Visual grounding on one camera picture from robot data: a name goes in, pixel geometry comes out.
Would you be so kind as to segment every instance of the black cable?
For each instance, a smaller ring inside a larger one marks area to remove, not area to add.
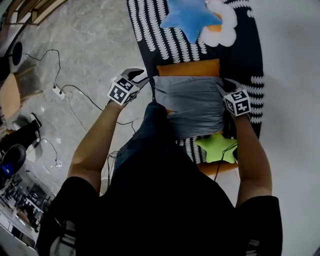
[[[55,88],[55,87],[56,87],[57,78],[58,78],[58,75],[59,75],[59,72],[60,72],[60,69],[61,69],[61,65],[60,65],[60,52],[59,52],[58,50],[56,50],[56,49],[49,49],[49,50],[47,50],[47,51],[45,52],[45,54],[42,56],[42,58],[41,58],[41,59],[38,59],[38,58],[32,57],[32,56],[31,56],[30,54],[28,54],[28,53],[22,53],[22,54],[24,54],[24,55],[28,55],[31,59],[34,59],[34,60],[36,60],[36,61],[40,62],[40,61],[42,61],[42,60],[43,60],[43,58],[46,56],[46,54],[47,54],[48,52],[51,52],[51,51],[53,51],[53,52],[57,52],[57,53],[58,53],[59,69],[58,69],[58,72],[56,73],[56,76],[55,76],[55,79],[54,79],[53,87]]]
[[[111,170],[110,170],[110,165],[109,165],[109,158],[112,158],[113,160],[115,160],[118,156],[119,151],[113,151],[110,154],[108,154],[107,158],[106,158],[106,162],[107,162],[107,167],[108,167],[108,182],[107,182],[107,189],[110,186],[110,175],[111,175]]]
[[[73,87],[73,88],[76,88],[79,92],[81,92],[84,96],[86,96],[88,99],[89,99],[89,101],[91,101],[91,103],[93,104],[93,105],[95,105],[100,111],[103,111],[96,103],[94,103],[93,102],[93,100],[88,96],[88,95],[86,95],[82,90],[80,90],[77,86],[75,86],[75,85],[72,85],[72,84],[66,84],[66,85],[64,85],[64,86],[62,86],[62,88],[61,88],[61,92],[64,92],[63,91],[63,89],[65,88],[65,87]],[[135,128],[134,128],[134,120],[132,120],[132,121],[130,121],[130,122],[126,122],[126,123],[121,123],[121,122],[116,122],[118,125],[121,125],[121,126],[125,126],[125,125],[129,125],[129,124],[131,124],[131,128],[132,128],[132,130],[133,130],[133,132],[134,133],[136,133],[136,130],[135,130]]]
[[[51,146],[52,146],[52,148],[53,148],[53,150],[54,150],[54,152],[55,152],[55,159],[54,159],[54,161],[55,161],[55,167],[57,167],[57,165],[58,165],[58,153],[57,153],[54,145],[53,145],[47,138],[42,138],[37,144],[34,145],[34,147],[33,147],[33,148],[30,150],[30,152],[29,152],[28,154],[26,154],[26,155],[29,155],[29,154],[31,153],[31,151],[34,150],[43,140],[46,140],[47,142],[49,142],[49,143],[51,144]]]
[[[93,102],[93,100],[92,100],[88,95],[86,95],[82,90],[80,90],[80,89],[79,89],[78,87],[76,87],[75,85],[66,84],[66,85],[62,86],[60,92],[62,92],[65,87],[74,87],[74,88],[76,88],[79,92],[81,92],[84,96],[86,96],[86,97],[89,99],[89,101],[91,101],[91,103],[92,103],[93,105],[95,105],[99,110],[103,111],[100,107],[98,107],[98,105],[97,105],[96,103]]]
[[[227,147],[224,151],[222,151],[222,158],[221,158],[221,160],[219,161],[218,168],[217,168],[217,170],[216,170],[216,173],[215,173],[215,176],[214,176],[214,179],[213,179],[214,181],[216,181],[216,179],[217,179],[218,172],[219,172],[219,168],[220,168],[220,165],[221,165],[222,161],[224,160],[225,153],[226,153],[227,151],[229,151],[229,150],[234,149],[236,146],[237,146],[237,142],[233,143],[231,146]]]
[[[71,93],[71,97],[66,97],[66,98],[68,99],[69,108],[70,108],[72,114],[74,115],[74,117],[78,120],[78,122],[80,123],[80,125],[81,125],[82,128],[84,129],[85,133],[87,133],[87,130],[86,130],[84,124],[80,121],[79,117],[76,115],[76,113],[74,112],[74,110],[73,110],[72,107],[71,107],[70,100],[73,98],[74,93],[73,93],[72,91],[70,91],[70,93]]]

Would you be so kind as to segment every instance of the patterned rug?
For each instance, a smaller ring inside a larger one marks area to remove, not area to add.
[[[149,77],[157,76],[157,65],[220,59],[220,76],[230,78],[247,89],[251,100],[250,119],[259,136],[264,107],[264,72],[259,34],[248,0],[221,0],[237,17],[236,40],[230,47],[207,46],[200,39],[190,44],[179,28],[160,28],[169,13],[166,0],[127,0],[136,40]],[[204,162],[196,138],[179,140],[190,158]]]

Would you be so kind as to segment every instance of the white floor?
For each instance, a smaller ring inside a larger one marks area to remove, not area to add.
[[[251,0],[263,53],[265,109],[260,140],[270,160],[274,195],[280,199],[283,255],[311,256],[320,246],[320,2],[318,0]],[[58,49],[60,86],[74,84],[101,107],[113,77],[128,67],[143,67],[125,1],[69,0],[39,27],[21,35],[24,51],[41,56]],[[42,158],[27,167],[53,192],[64,181],[72,154],[84,135],[66,100],[51,91],[57,56],[38,65],[44,95],[22,108],[43,123],[42,136],[58,151],[55,168],[51,146],[43,143]],[[145,88],[121,114],[138,128],[151,91]],[[73,92],[71,105],[88,129],[99,115],[87,99]],[[130,137],[130,126],[117,126],[112,150]],[[217,182],[236,202],[239,179],[235,171],[220,173]]]

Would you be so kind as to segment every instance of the blue object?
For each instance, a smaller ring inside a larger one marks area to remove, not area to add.
[[[1,164],[1,169],[2,169],[2,172],[8,176],[11,176],[11,174],[14,172],[14,167],[11,162],[8,162],[6,164]]]
[[[205,0],[167,0],[169,14],[160,27],[182,29],[190,44],[195,44],[206,26],[221,25],[222,20],[207,9]]]

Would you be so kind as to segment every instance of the wooden chair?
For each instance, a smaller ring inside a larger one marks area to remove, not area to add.
[[[21,95],[19,78],[33,70],[35,67],[36,66],[33,65],[20,73],[10,73],[5,80],[0,89],[0,105],[5,118],[10,118],[14,113],[16,113],[26,99],[43,93],[41,90],[35,93]]]

